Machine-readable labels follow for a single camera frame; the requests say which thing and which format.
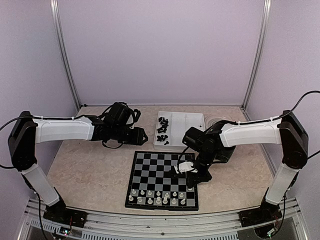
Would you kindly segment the aluminium frame post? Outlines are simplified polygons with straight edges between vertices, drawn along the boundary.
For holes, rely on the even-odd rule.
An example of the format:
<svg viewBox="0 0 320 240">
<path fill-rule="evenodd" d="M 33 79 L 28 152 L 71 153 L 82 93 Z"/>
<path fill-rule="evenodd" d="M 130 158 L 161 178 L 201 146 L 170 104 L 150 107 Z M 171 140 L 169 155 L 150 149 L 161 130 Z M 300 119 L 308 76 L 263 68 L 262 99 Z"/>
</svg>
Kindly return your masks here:
<svg viewBox="0 0 320 240">
<path fill-rule="evenodd" d="M 61 23 L 61 18 L 60 18 L 60 12 L 59 12 L 59 4 L 57 0 L 51 0 L 50 1 L 50 7 L 51 7 L 51 13 L 53 17 L 53 23 L 54 23 L 54 28 L 57 36 L 57 41 L 58 41 L 58 46 L 59 46 L 59 51 L 62 59 L 62 64 L 64 67 L 64 71 L 66 74 L 67 78 L 67 83 L 70 88 L 72 100 L 74 102 L 75 108 L 77 110 L 81 109 L 81 101 L 80 97 L 78 95 L 78 91 L 73 79 L 72 71 L 71 71 L 71 66 L 70 62 L 68 59 L 68 54 L 67 54 L 67 49 L 65 45 L 65 40 L 64 40 L 64 35 L 63 35 L 63 28 L 62 28 L 62 23 Z"/>
<path fill-rule="evenodd" d="M 248 86 L 247 86 L 244 99 L 241 105 L 244 111 L 246 111 L 249 106 L 249 102 L 254 90 L 254 85 L 257 79 L 257 74 L 258 74 L 261 58 L 263 55 L 263 49 L 264 49 L 265 39 L 266 39 L 268 25 L 269 25 L 271 5 L 272 5 L 271 0 L 264 1 L 257 46 L 256 46 L 253 64 L 252 64 L 252 68 L 249 76 Z"/>
</svg>

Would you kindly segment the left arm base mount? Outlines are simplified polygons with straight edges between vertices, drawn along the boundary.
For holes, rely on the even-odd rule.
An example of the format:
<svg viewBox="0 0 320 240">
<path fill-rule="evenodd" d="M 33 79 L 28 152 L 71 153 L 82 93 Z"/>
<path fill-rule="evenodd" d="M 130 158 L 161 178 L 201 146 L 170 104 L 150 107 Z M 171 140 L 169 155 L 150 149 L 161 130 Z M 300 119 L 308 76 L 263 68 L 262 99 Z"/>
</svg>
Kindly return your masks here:
<svg viewBox="0 0 320 240">
<path fill-rule="evenodd" d="M 71 227 L 83 228 L 88 213 L 81 210 L 59 208 L 59 209 L 46 209 L 43 218 L 63 225 Z"/>
</svg>

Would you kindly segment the white plastic divided tray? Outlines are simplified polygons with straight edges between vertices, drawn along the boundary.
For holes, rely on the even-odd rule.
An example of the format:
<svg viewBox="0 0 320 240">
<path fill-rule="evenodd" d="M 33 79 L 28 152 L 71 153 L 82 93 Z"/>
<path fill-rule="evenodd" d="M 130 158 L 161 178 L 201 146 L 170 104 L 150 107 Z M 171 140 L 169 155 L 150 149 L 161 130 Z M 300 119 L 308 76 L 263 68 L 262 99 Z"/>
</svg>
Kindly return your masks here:
<svg viewBox="0 0 320 240">
<path fill-rule="evenodd" d="M 158 121 L 160 117 L 168 119 L 166 133 L 157 132 L 157 129 L 160 127 Z M 191 127 L 195 127 L 201 131 L 205 130 L 205 118 L 202 113 L 159 111 L 153 140 L 154 149 L 158 151 L 181 152 L 186 147 L 186 145 L 183 144 L 183 137 Z M 167 135 L 168 138 L 166 141 L 169 141 L 169 144 L 164 145 L 166 141 L 157 141 L 158 135 Z"/>
</svg>

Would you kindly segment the left aluminium frame post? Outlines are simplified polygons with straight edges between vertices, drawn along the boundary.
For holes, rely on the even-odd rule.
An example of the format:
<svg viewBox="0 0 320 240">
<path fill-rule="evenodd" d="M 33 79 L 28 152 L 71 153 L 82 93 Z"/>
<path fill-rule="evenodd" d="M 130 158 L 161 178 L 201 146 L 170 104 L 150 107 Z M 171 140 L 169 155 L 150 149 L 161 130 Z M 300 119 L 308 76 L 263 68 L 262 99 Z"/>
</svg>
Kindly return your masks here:
<svg viewBox="0 0 320 240">
<path fill-rule="evenodd" d="M 67 78 L 67 83 L 70 88 L 72 100 L 74 102 L 75 108 L 77 110 L 81 109 L 81 101 L 80 97 L 78 95 L 78 91 L 73 79 L 72 71 L 71 71 L 71 66 L 70 62 L 68 59 L 68 54 L 67 54 L 67 49 L 65 45 L 65 40 L 64 40 L 64 35 L 63 35 L 63 28 L 62 28 L 62 23 L 61 23 L 61 18 L 60 18 L 60 12 L 59 12 L 59 4 L 57 0 L 51 0 L 50 1 L 50 7 L 51 7 L 51 13 L 53 17 L 53 23 L 54 23 L 54 28 L 57 36 L 57 41 L 58 41 L 58 46 L 59 46 L 59 51 L 62 59 L 62 64 L 64 67 L 64 71 L 66 74 Z"/>
</svg>

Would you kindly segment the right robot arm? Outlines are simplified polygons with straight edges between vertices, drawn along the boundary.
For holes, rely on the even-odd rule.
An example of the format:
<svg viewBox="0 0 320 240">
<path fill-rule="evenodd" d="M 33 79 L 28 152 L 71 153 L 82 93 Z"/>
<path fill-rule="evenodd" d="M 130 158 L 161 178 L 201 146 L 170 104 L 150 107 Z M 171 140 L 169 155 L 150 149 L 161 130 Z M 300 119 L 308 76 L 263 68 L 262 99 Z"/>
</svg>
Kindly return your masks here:
<svg viewBox="0 0 320 240">
<path fill-rule="evenodd" d="M 280 116 L 258 121 L 220 120 L 205 131 L 191 127 L 182 142 L 198 153 L 195 160 L 179 161 L 174 167 L 177 174 L 186 173 L 188 188 L 210 181 L 210 166 L 226 163 L 236 146 L 282 146 L 283 158 L 280 167 L 255 212 L 260 222 L 268 221 L 275 214 L 295 177 L 308 162 L 309 136 L 292 110 L 285 110 Z"/>
</svg>

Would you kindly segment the white chess knight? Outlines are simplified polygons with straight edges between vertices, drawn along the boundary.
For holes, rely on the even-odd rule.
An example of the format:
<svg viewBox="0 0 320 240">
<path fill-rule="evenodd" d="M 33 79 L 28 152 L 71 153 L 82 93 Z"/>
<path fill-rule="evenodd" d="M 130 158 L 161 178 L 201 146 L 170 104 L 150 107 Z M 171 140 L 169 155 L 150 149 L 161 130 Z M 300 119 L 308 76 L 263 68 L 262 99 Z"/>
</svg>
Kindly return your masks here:
<svg viewBox="0 0 320 240">
<path fill-rule="evenodd" d="M 185 205 L 185 204 L 186 204 L 186 199 L 183 198 L 183 199 L 180 201 L 180 204 L 181 204 L 181 205 Z"/>
</svg>

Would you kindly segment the white chess pawn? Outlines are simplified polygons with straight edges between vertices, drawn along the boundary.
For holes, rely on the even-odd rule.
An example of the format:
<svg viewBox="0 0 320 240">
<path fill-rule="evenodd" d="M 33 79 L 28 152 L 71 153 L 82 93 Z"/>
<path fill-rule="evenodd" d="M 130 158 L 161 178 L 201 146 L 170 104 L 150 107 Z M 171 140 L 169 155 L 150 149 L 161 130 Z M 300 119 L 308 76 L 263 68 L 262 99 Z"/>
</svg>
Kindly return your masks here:
<svg viewBox="0 0 320 240">
<path fill-rule="evenodd" d="M 147 200 L 147 203 L 148 203 L 149 205 L 151 205 L 151 204 L 153 203 L 153 199 L 149 197 L 148 200 Z"/>
</svg>

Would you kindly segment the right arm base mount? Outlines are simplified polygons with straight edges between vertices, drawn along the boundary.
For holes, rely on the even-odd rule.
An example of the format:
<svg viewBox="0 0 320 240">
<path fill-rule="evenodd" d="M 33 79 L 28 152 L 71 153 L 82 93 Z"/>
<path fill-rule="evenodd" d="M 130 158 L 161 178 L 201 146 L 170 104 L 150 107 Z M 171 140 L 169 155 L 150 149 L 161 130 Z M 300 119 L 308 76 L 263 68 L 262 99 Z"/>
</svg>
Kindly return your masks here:
<svg viewBox="0 0 320 240">
<path fill-rule="evenodd" d="M 276 219 L 280 219 L 283 215 L 280 210 L 270 212 L 268 210 L 261 210 L 259 208 L 255 208 L 251 210 L 240 211 L 238 216 L 241 226 L 244 228 L 274 221 Z"/>
</svg>

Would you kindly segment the dark green mug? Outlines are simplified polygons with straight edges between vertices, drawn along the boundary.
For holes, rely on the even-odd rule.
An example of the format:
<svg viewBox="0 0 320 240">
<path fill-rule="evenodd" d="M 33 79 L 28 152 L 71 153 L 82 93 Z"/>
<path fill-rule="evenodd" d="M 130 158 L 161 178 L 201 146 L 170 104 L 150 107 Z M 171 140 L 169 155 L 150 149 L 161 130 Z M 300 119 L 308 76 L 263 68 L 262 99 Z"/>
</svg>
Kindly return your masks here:
<svg viewBox="0 0 320 240">
<path fill-rule="evenodd" d="M 221 149 L 219 152 L 217 152 L 216 156 L 215 156 L 215 159 L 218 161 L 218 162 L 221 162 L 221 163 L 227 163 L 232 154 L 234 153 L 236 149 L 236 146 L 233 146 L 233 147 L 225 147 L 223 149 Z"/>
</svg>

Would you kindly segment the white plate with rings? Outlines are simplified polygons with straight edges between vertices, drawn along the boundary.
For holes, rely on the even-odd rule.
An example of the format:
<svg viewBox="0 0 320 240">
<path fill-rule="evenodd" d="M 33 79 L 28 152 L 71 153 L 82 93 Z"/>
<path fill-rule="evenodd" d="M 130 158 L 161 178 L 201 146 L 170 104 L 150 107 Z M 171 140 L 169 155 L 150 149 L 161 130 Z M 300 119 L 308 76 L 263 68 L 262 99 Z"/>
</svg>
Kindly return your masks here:
<svg viewBox="0 0 320 240">
<path fill-rule="evenodd" d="M 230 122 L 232 122 L 233 120 L 231 118 L 229 118 L 229 117 L 226 117 L 226 116 L 209 115 L 204 119 L 205 128 L 208 129 L 212 125 L 214 125 L 215 123 L 217 123 L 219 121 L 230 121 Z"/>
</svg>

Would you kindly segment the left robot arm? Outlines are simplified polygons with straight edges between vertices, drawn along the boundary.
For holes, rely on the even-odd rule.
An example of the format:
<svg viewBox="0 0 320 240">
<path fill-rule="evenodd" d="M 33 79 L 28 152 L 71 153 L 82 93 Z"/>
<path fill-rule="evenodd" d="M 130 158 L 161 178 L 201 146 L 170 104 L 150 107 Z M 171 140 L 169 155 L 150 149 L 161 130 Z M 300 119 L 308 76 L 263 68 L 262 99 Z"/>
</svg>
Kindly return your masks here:
<svg viewBox="0 0 320 240">
<path fill-rule="evenodd" d="M 42 199 L 57 221 L 66 222 L 70 211 L 38 165 L 36 145 L 83 140 L 100 141 L 106 147 L 107 142 L 113 140 L 120 146 L 142 146 L 148 141 L 148 136 L 143 128 L 135 126 L 140 116 L 138 109 L 131 109 L 125 102 L 113 103 L 100 115 L 44 117 L 23 111 L 12 120 L 15 125 L 8 137 L 11 168 L 20 172 L 29 188 Z"/>
</svg>

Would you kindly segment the white chess rook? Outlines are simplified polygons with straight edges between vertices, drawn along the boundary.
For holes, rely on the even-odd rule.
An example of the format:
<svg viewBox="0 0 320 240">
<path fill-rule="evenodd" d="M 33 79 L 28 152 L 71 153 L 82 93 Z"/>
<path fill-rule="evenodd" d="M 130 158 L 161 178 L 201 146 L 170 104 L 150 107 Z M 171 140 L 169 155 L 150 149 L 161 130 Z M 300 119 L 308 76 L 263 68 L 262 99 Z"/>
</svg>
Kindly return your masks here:
<svg viewBox="0 0 320 240">
<path fill-rule="evenodd" d="M 163 204 L 167 204 L 167 203 L 168 203 L 168 198 L 167 198 L 167 197 L 164 197 L 163 200 L 162 200 L 162 203 L 163 203 Z"/>
</svg>

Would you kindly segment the black and silver chessboard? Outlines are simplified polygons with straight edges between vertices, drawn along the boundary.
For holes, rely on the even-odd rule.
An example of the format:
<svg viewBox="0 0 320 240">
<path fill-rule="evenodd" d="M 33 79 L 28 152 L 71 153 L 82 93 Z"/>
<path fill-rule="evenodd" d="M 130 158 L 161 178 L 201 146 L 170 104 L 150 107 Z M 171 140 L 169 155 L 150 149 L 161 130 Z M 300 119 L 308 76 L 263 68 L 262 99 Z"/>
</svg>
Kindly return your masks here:
<svg viewBox="0 0 320 240">
<path fill-rule="evenodd" d="M 182 161 L 190 161 L 195 158 L 195 154 L 136 151 L 133 157 L 124 206 L 139 210 L 198 211 L 197 187 L 193 187 L 193 191 L 188 191 L 186 176 L 173 178 L 168 175 L 171 168 L 178 163 L 179 158 Z M 177 193 L 176 197 L 172 196 L 173 192 Z M 165 193 L 169 193 L 167 204 L 163 204 Z M 179 197 L 180 193 L 184 193 L 183 198 Z M 131 202 L 129 201 L 129 195 L 133 196 Z M 142 197 L 143 201 L 138 203 L 137 197 Z M 161 197 L 161 204 L 156 203 L 157 197 Z M 152 204 L 148 204 L 148 198 L 152 198 Z M 173 198 L 176 198 L 176 204 L 171 203 Z M 181 204 L 182 199 L 186 199 L 185 205 Z"/>
</svg>

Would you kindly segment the right aluminium frame post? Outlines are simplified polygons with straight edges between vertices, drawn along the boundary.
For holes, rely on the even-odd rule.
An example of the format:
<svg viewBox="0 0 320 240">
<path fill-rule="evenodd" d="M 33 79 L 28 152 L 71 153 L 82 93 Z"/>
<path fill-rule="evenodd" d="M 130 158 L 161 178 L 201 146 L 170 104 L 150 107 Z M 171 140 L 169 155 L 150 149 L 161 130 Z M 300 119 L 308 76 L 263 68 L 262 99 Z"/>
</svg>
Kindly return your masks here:
<svg viewBox="0 0 320 240">
<path fill-rule="evenodd" d="M 247 86 L 244 99 L 241 105 L 244 111 L 246 111 L 249 106 L 249 102 L 254 90 L 254 85 L 257 79 L 257 74 L 258 74 L 261 58 L 263 55 L 263 49 L 264 49 L 265 39 L 266 39 L 268 25 L 269 25 L 271 5 L 272 5 L 271 0 L 264 1 L 257 46 L 256 46 L 253 64 L 252 64 L 252 68 L 249 76 L 248 86 Z"/>
</svg>

